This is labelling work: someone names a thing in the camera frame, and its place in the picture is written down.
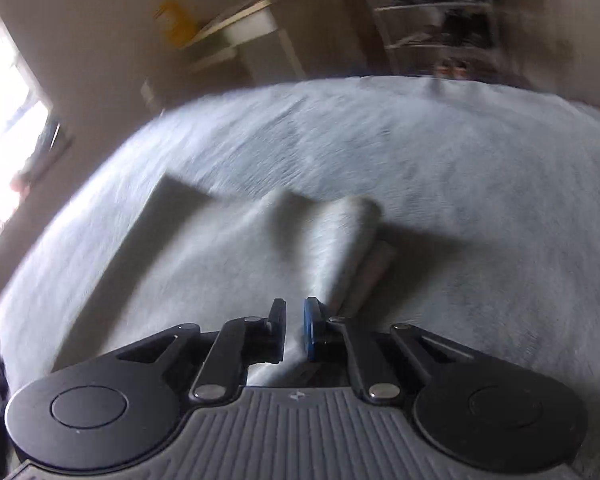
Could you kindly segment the black shoes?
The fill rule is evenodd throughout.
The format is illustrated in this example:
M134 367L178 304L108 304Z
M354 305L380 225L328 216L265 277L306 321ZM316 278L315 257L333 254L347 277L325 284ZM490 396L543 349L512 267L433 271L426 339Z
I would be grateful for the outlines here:
M388 49L493 53L498 48L494 0L394 0Z

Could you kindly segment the white wooden desk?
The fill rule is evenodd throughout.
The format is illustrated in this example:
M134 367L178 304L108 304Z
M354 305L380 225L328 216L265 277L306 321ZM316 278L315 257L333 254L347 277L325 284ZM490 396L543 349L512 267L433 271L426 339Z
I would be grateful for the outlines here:
M175 49L181 88L146 79L151 114L196 94L362 75L368 63L351 0L254 0L228 9Z

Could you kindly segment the grey bed blanket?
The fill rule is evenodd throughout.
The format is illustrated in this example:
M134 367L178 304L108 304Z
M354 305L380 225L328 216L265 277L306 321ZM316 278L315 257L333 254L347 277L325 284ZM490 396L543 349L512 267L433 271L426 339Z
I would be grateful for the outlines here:
M134 133L53 218L0 299L9 387L57 353L159 181L209 196L360 196L396 250L358 318L547 374L588 407L600 479L600 110L471 81L372 77L210 96Z

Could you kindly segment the grey sweatpants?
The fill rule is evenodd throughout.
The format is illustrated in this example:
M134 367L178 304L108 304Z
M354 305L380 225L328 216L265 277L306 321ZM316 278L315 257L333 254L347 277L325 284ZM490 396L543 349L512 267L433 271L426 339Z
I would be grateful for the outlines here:
M358 312L396 258L380 224L379 206L365 197L219 197L165 177L76 316L55 367L182 323L218 330L265 314L279 298L287 305L283 361L251 367L248 382L300 382L314 371L303 348L306 298L332 315Z

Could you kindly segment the metal shoe rack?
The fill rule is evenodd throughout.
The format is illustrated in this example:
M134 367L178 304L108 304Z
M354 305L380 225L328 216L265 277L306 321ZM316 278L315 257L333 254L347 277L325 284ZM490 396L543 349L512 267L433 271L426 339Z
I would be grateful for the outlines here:
M504 53L498 0L368 0L396 76L494 82Z

